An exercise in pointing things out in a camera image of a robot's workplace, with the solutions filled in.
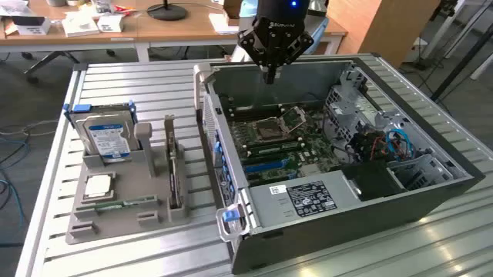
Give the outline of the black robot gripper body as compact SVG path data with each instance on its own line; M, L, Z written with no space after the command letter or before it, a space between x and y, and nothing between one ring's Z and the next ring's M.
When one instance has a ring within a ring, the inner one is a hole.
M298 36L304 30L308 1L259 1L253 31L267 51L269 65L269 42L272 33L283 32Z

